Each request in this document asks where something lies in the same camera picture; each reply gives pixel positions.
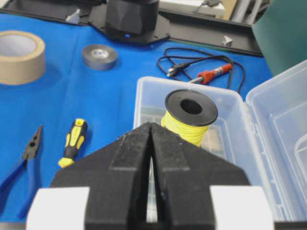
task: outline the masking tape roll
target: masking tape roll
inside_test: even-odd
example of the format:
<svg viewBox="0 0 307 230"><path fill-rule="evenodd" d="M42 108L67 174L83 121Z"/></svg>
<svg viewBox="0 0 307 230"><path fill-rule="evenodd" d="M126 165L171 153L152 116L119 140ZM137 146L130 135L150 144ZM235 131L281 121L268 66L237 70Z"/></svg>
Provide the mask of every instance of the masking tape roll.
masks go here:
<svg viewBox="0 0 307 230"><path fill-rule="evenodd" d="M0 83L26 84L45 71L45 43L41 38L21 31L0 32Z"/></svg>

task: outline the black spool flange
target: black spool flange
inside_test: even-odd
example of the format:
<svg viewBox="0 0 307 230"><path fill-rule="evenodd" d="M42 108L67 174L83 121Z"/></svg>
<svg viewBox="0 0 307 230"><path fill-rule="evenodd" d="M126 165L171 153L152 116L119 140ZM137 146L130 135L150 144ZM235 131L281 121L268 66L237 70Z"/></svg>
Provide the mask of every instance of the black spool flange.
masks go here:
<svg viewBox="0 0 307 230"><path fill-rule="evenodd" d="M208 126L218 116L214 102L204 94L192 90L170 92L166 96L165 106L174 118L190 126Z"/></svg>

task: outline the blue work mat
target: blue work mat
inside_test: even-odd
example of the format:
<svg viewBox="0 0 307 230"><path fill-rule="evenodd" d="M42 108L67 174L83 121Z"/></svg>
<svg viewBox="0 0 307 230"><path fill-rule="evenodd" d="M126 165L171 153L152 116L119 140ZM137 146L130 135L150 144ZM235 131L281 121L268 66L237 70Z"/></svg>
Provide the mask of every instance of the blue work mat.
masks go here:
<svg viewBox="0 0 307 230"><path fill-rule="evenodd" d="M26 85L0 85L0 179L23 153L38 127L43 125L37 156L37 177L41 187L48 187L59 169L65 137L75 118L86 119L89 126L79 159L132 129L137 81L143 76L166 78L156 65L165 48L199 48L170 41L130 46L110 41L90 26L0 14L0 31L6 30L26 31L41 37L46 43L47 71L42 78ZM90 44L104 44L117 50L117 65L108 71L86 67L82 50ZM253 87L272 77L264 58L199 49L227 55L245 67L247 77L241 93L243 98ZM189 73L196 77L198 72L222 64L214 60L202 62L191 66ZM163 65L169 68L168 62ZM210 85L224 88L227 79L228 76L221 76ZM236 90L240 81L241 72L236 68L231 88ZM22 171L0 195L0 222L25 221L18 219L16 213L27 189L27 173Z"/></svg>

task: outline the yellow wire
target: yellow wire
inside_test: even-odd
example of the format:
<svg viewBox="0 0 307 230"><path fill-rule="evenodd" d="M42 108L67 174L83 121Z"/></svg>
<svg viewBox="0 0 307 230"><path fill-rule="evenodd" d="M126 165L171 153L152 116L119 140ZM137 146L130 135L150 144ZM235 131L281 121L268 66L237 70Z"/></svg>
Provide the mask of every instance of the yellow wire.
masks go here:
<svg viewBox="0 0 307 230"><path fill-rule="evenodd" d="M199 146L208 126L189 126L178 121L168 111L161 120L161 125L168 130L177 133L182 139Z"/></svg>

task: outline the clear plastic box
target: clear plastic box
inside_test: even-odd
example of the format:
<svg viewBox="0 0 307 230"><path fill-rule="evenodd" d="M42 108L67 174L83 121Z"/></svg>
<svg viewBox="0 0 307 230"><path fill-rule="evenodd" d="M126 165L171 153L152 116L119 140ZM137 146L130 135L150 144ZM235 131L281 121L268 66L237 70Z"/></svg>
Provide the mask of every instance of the clear plastic box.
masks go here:
<svg viewBox="0 0 307 230"><path fill-rule="evenodd" d="M160 123L165 97L177 89L201 92L218 108L218 119L201 147L243 168L252 185L262 186L275 221L306 221L307 61L251 90L246 103L231 90L141 78L134 128L147 121ZM155 222L153 173L147 213L147 220Z"/></svg>

